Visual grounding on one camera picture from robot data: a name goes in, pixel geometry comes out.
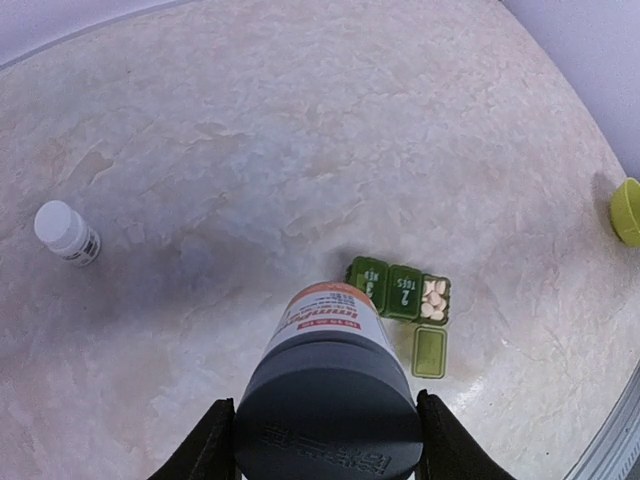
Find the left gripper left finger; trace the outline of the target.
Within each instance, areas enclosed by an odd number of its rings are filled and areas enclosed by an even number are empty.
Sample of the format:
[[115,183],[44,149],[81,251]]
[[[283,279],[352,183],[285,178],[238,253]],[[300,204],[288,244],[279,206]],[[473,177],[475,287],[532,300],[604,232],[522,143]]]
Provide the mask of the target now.
[[235,479],[234,416],[232,399],[216,400],[149,480]]

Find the small white pill bottle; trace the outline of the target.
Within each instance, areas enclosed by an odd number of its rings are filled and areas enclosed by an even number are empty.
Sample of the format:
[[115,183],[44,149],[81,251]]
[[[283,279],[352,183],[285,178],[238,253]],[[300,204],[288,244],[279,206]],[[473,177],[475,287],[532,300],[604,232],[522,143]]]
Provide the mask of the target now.
[[91,264],[101,251],[97,231],[63,201],[52,200],[39,208],[34,232],[52,253],[74,266]]

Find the green weekly pill organizer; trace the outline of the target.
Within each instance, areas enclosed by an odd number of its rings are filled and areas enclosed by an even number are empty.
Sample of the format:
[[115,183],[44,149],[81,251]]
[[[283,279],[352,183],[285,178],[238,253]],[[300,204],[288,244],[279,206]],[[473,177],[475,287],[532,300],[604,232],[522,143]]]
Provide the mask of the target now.
[[415,326],[411,373],[416,378],[440,380],[445,377],[448,353],[447,324],[431,325],[420,321],[423,277],[430,275],[417,268],[389,264],[373,257],[357,256],[346,269],[345,281],[364,292],[380,316]]

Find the orange pill bottle grey cap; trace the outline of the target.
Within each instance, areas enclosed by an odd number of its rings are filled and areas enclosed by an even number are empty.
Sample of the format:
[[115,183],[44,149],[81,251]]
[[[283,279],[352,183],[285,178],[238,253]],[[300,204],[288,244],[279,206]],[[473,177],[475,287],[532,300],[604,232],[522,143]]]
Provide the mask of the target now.
[[407,479],[423,452],[402,366],[372,301],[324,282],[288,304],[236,410],[247,479]]

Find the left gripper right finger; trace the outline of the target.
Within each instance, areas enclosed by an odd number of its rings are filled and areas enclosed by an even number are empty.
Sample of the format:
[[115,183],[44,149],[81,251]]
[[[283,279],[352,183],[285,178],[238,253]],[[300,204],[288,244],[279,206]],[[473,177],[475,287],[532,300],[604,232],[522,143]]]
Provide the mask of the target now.
[[514,480],[476,442],[445,403],[426,389],[417,395],[423,453],[416,479]]

